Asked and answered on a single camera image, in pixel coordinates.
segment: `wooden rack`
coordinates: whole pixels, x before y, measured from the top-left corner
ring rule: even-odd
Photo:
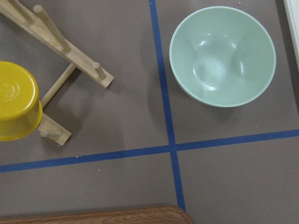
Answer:
[[[71,63],[42,98],[42,106],[47,105],[75,68],[80,69],[92,80],[107,88],[114,77],[103,69],[98,62],[93,61],[68,42],[42,6],[34,6],[33,11],[35,14],[18,0],[0,0],[0,12],[3,15]],[[43,114],[37,129],[41,132],[41,136],[49,137],[60,145],[63,145],[71,135],[69,131],[46,114]]]

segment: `bowl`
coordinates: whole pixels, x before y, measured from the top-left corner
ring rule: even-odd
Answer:
[[[0,141],[27,136],[42,115],[34,77],[15,63],[0,61]]]
[[[276,67],[266,29],[249,14],[221,6],[187,16],[174,31],[169,57],[181,88],[218,107],[240,106],[259,97]]]

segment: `wooden leg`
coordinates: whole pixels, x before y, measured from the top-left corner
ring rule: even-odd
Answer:
[[[54,83],[54,85],[49,89],[46,95],[42,98],[41,103],[43,108],[47,105],[50,99],[54,96],[54,94],[59,90],[62,84],[66,81],[66,79],[70,76],[70,74],[75,70],[76,66],[74,64],[70,64],[67,69],[62,73],[59,79]]]
[[[71,136],[71,133],[68,130],[66,130],[45,113],[43,113],[41,123],[39,124],[37,130],[41,132],[42,136],[44,135],[44,137],[52,139],[61,146],[63,146]]]

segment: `yellow plastic bowl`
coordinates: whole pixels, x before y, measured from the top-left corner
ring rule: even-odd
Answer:
[[[0,141],[27,136],[42,115],[34,77],[15,63],[0,61]]]

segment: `blue tape line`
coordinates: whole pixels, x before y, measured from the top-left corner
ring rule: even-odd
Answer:
[[[157,7],[156,7],[155,0],[149,0],[149,8],[150,8],[150,16],[151,16],[151,22],[153,26],[154,41],[156,47],[157,64],[158,64],[161,91],[162,91],[162,100],[163,100],[168,142],[169,145],[171,146],[171,164],[172,164],[172,172],[173,172],[173,178],[174,178],[176,195],[177,195],[177,203],[178,203],[178,207],[185,210],[185,201],[184,201],[184,194],[182,188],[181,174],[179,170],[178,154],[176,151],[175,136],[173,131],[170,100],[168,94],[165,64],[163,58],[163,50],[161,44],[159,21],[158,21]]]
[[[242,144],[242,143],[249,143],[255,141],[291,138],[291,137],[298,137],[298,136],[299,136],[299,129],[296,129],[290,131],[253,134],[253,135],[246,135],[246,136],[239,136],[239,137],[232,137],[232,138],[225,138],[225,139],[206,140],[206,141],[177,144],[177,150],[184,151],[184,150],[197,149],[197,148],[226,146],[226,145]]]
[[[149,0],[149,8],[150,8],[151,22],[152,22],[152,26],[153,26],[154,41],[155,41],[155,48],[156,48],[156,55],[157,55],[157,63],[158,63],[160,85],[161,85],[161,91],[162,91],[162,100],[163,100],[164,116],[165,116],[165,121],[166,121],[168,141],[169,141],[170,145],[175,145],[175,137],[174,137],[174,131],[173,131],[173,124],[172,124],[172,116],[171,116],[171,108],[170,108],[170,101],[169,101],[169,95],[168,95],[167,79],[166,79],[166,73],[165,73],[165,65],[164,65],[162,44],[161,44],[161,38],[160,38],[160,29],[159,29],[159,22],[158,22],[158,15],[157,15],[157,8],[156,8],[155,0]]]
[[[170,155],[171,155],[173,179],[174,179],[174,184],[175,184],[175,188],[176,188],[178,207],[180,207],[181,209],[186,211],[182,179],[181,179],[179,162],[178,162],[178,153],[176,150],[171,150]]]
[[[61,159],[52,159],[52,160],[43,160],[43,161],[25,162],[25,163],[18,163],[18,164],[1,165],[0,173],[27,170],[27,169],[56,167],[56,166],[103,161],[103,160],[113,160],[113,159],[128,158],[128,157],[135,157],[135,156],[141,156],[141,155],[160,154],[160,153],[167,153],[169,151],[170,151],[169,146],[157,146],[157,147],[131,149],[131,150],[102,153],[102,154],[83,155],[83,156],[80,156],[79,158],[67,157],[67,158],[61,158]]]

